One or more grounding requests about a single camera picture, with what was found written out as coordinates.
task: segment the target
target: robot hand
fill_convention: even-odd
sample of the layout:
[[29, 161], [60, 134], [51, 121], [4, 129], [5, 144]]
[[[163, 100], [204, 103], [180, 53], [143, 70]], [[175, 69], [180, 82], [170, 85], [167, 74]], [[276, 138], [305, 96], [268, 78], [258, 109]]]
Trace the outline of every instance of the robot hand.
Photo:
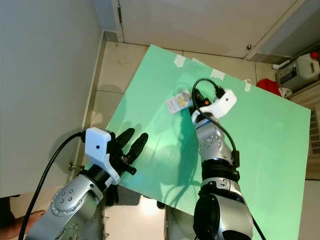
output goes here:
[[127, 129], [117, 138], [113, 132], [96, 127], [85, 131], [85, 154], [92, 166], [60, 189], [52, 198], [45, 215], [32, 227], [27, 240], [77, 240], [93, 219], [103, 193], [113, 184], [117, 185], [124, 172], [134, 175], [131, 166], [141, 154], [148, 140], [143, 133], [124, 154], [122, 148], [135, 130]]
[[[216, 99], [210, 103], [196, 85], [211, 82]], [[194, 209], [193, 229], [199, 240], [251, 240], [253, 218], [241, 194], [238, 181], [239, 152], [225, 142], [228, 132], [218, 123], [237, 102], [231, 90], [224, 91], [210, 79], [198, 80], [192, 89], [194, 107], [190, 108], [192, 123], [199, 142], [202, 183]], [[232, 146], [233, 140], [228, 134]]]

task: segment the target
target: red object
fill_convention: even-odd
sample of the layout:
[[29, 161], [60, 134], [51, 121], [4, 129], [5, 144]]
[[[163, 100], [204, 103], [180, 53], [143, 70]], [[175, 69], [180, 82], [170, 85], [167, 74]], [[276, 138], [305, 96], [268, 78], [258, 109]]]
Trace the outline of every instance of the red object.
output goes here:
[[310, 57], [311, 57], [312, 59], [317, 59], [318, 56], [319, 56], [319, 54], [318, 54], [316, 51], [313, 51], [312, 53], [310, 53]]
[[268, 78], [264, 78], [264, 79], [261, 79], [261, 80], [256, 84], [256, 86], [257, 86], [258, 88], [267, 90], [268, 92], [273, 93], [273, 94], [276, 94], [276, 95], [278, 95], [278, 96], [281, 97], [281, 94], [280, 94], [280, 91], [279, 91], [279, 85], [278, 85], [278, 83], [275, 82], [275, 81], [271, 81], [271, 80], [268, 79]]

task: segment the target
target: black wire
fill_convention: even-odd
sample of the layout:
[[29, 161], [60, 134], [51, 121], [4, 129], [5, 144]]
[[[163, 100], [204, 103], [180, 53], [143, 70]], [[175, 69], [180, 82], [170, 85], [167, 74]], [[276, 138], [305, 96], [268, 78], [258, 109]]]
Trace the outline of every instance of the black wire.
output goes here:
[[28, 220], [29, 220], [29, 217], [31, 215], [31, 212], [32, 212], [32, 209], [34, 208], [35, 206], [35, 203], [36, 203], [36, 200], [38, 198], [38, 195], [40, 193], [40, 190], [42, 188], [42, 185], [44, 184], [45, 182], [45, 179], [47, 177], [47, 174], [52, 166], [52, 164], [54, 163], [55, 159], [57, 158], [58, 154], [61, 152], [61, 150], [67, 145], [68, 142], [70, 142], [72, 139], [76, 138], [76, 137], [81, 137], [82, 134], [84, 134], [83, 132], [78, 132], [78, 133], [75, 133], [73, 135], [71, 135], [70, 137], [68, 137], [59, 147], [58, 149], [55, 151], [55, 153], [52, 155], [49, 163], [47, 164], [47, 166], [45, 167], [45, 170], [40, 178], [40, 181], [38, 183], [38, 186], [36, 187], [36, 190], [34, 192], [34, 195], [32, 197], [32, 200], [29, 204], [29, 207], [25, 213], [25, 216], [24, 216], [24, 219], [23, 219], [23, 222], [22, 222], [22, 226], [21, 226], [21, 229], [20, 229], [20, 233], [19, 233], [19, 238], [18, 240], [23, 240], [24, 239], [24, 235], [25, 235], [25, 231], [26, 231], [26, 227], [27, 227], [27, 224], [28, 224]]
[[252, 220], [253, 220], [253, 225], [255, 226], [255, 229], [258, 231], [261, 239], [262, 240], [267, 240], [266, 237], [264, 236], [264, 234], [262, 233], [260, 227], [258, 226], [258, 223], [256, 222], [254, 216], [251, 215], [251, 217], [252, 217]]
[[199, 80], [197, 80], [194, 85], [193, 85], [193, 88], [192, 88], [192, 93], [191, 93], [191, 98], [192, 98], [192, 101], [193, 101], [193, 105], [195, 106], [195, 108], [198, 110], [198, 112], [206, 119], [208, 119], [210, 122], [212, 122], [214, 125], [216, 125], [219, 129], [221, 129], [221, 131], [223, 131], [225, 133], [225, 135], [228, 137], [231, 145], [232, 145], [232, 159], [235, 161], [235, 154], [236, 154], [236, 145], [235, 145], [235, 142], [234, 140], [232, 139], [231, 135], [228, 133], [228, 131], [223, 127], [221, 126], [217, 121], [213, 120], [211, 117], [205, 115], [199, 108], [199, 106], [197, 105], [197, 101], [196, 101], [196, 96], [195, 96], [195, 90], [196, 90], [196, 86], [199, 82], [201, 81], [206, 81], [206, 82], [209, 82], [211, 83], [215, 89], [218, 88], [217, 84], [215, 84], [212, 80], [210, 79], [207, 79], [207, 78], [201, 78]]

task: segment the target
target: white wall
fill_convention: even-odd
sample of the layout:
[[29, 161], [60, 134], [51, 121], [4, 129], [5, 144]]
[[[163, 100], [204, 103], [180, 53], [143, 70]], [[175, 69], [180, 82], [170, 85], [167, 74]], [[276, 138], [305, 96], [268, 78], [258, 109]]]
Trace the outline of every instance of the white wall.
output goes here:
[[95, 7], [101, 27], [106, 31], [116, 32], [112, 0], [95, 0]]
[[302, 204], [299, 240], [320, 238], [320, 181], [306, 180]]
[[[81, 129], [102, 30], [92, 0], [0, 1], [0, 196], [33, 192]], [[66, 183], [73, 141], [45, 187]]]
[[259, 52], [294, 57], [320, 42], [320, 1], [306, 0], [301, 7], [261, 46]]

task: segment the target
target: white door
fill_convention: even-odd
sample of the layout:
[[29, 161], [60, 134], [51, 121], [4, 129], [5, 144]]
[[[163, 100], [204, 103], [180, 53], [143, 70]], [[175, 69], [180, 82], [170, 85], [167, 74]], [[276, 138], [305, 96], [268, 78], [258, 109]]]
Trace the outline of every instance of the white door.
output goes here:
[[295, 0], [119, 0], [126, 43], [243, 58]]

